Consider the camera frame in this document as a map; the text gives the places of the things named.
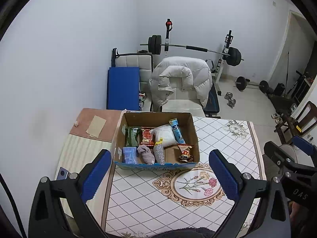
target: beige paper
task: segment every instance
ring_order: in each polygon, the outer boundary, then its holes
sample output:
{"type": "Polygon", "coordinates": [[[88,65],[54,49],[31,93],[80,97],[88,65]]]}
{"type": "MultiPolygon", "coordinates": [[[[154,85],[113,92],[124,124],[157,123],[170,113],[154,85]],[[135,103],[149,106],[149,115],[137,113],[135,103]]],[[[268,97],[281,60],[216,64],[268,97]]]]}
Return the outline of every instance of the beige paper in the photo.
{"type": "Polygon", "coordinates": [[[105,119],[95,115],[86,132],[90,134],[90,136],[98,138],[105,123],[105,119]]]}

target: black cable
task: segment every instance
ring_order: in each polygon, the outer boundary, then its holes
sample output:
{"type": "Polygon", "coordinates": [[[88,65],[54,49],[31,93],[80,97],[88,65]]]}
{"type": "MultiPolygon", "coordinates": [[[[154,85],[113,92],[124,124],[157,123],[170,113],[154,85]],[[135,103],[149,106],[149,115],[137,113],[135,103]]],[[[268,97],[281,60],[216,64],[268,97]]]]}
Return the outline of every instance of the black cable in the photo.
{"type": "Polygon", "coordinates": [[[286,94],[286,88],[287,88],[287,80],[288,80],[288,61],[289,61],[289,51],[287,53],[287,73],[286,73],[286,85],[285,85],[285,90],[284,90],[284,96],[286,94]]]}
{"type": "Polygon", "coordinates": [[[22,221],[21,221],[21,218],[20,218],[20,215],[19,215],[19,211],[18,211],[18,208],[16,207],[16,204],[15,204],[15,201],[13,199],[13,196],[7,186],[7,184],[5,183],[1,173],[0,173],[0,183],[2,184],[3,186],[3,189],[5,190],[9,200],[10,200],[10,203],[11,203],[11,206],[13,208],[13,212],[14,212],[14,215],[15,215],[15,218],[16,218],[16,221],[18,222],[18,225],[19,225],[19,229],[20,229],[20,232],[22,234],[22,237],[23,238],[27,238],[26,234],[25,234],[25,230],[23,228],[23,224],[22,224],[22,221]]]}

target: blue package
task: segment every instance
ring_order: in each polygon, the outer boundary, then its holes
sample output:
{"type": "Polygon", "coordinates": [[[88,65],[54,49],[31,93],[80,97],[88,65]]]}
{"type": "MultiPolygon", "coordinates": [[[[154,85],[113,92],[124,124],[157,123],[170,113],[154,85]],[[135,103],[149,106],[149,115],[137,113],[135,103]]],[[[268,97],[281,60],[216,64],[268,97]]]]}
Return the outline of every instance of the blue package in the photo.
{"type": "Polygon", "coordinates": [[[180,132],[180,127],[178,125],[177,118],[170,120],[170,125],[172,126],[174,136],[179,144],[185,144],[185,140],[180,132]]]}
{"type": "Polygon", "coordinates": [[[123,162],[126,164],[137,165],[137,148],[136,147],[123,147],[123,162]]]}

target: cardboard box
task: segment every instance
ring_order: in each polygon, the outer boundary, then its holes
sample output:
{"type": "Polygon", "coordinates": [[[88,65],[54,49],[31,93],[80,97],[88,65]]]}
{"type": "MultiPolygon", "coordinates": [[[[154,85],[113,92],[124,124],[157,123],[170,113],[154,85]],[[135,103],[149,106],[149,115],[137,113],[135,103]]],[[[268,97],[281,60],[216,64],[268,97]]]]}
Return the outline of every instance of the cardboard box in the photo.
{"type": "Polygon", "coordinates": [[[199,162],[199,147],[193,118],[190,113],[172,113],[172,112],[126,112],[121,118],[121,123],[116,137],[114,162],[122,169],[140,169],[140,170],[167,170],[167,169],[192,169],[199,162]],[[178,161],[182,154],[177,145],[164,148],[165,164],[147,165],[144,163],[141,155],[138,157],[139,164],[123,163],[122,148],[125,146],[125,129],[127,127],[158,127],[169,124],[169,120],[177,118],[182,136],[185,142],[192,146],[191,155],[193,162],[181,164],[178,161]]]}

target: barbell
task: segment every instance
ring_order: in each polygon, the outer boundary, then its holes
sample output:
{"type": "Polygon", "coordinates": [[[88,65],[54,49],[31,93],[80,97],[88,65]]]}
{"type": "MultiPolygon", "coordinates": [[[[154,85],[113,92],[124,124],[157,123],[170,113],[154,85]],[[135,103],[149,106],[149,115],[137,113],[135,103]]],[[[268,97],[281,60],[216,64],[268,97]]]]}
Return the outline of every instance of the barbell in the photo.
{"type": "Polygon", "coordinates": [[[202,47],[193,47],[193,46],[182,46],[182,45],[171,45],[171,44],[162,44],[162,37],[161,35],[153,35],[149,37],[147,44],[140,44],[140,46],[147,46],[149,53],[152,53],[153,55],[160,55],[161,54],[161,48],[165,46],[169,47],[184,47],[186,49],[190,50],[196,50],[201,52],[212,52],[217,53],[220,55],[224,55],[223,59],[226,60],[228,65],[231,66],[237,66],[241,61],[244,61],[244,59],[241,59],[241,53],[237,48],[229,47],[228,53],[221,53],[213,50],[209,50],[202,47]]]}
{"type": "Polygon", "coordinates": [[[246,79],[245,77],[240,76],[235,81],[235,84],[239,91],[245,90],[247,85],[250,85],[250,86],[258,86],[261,92],[264,94],[272,94],[274,92],[274,90],[271,87],[269,87],[267,81],[261,81],[260,84],[250,84],[249,82],[250,82],[249,79],[246,79]]]}

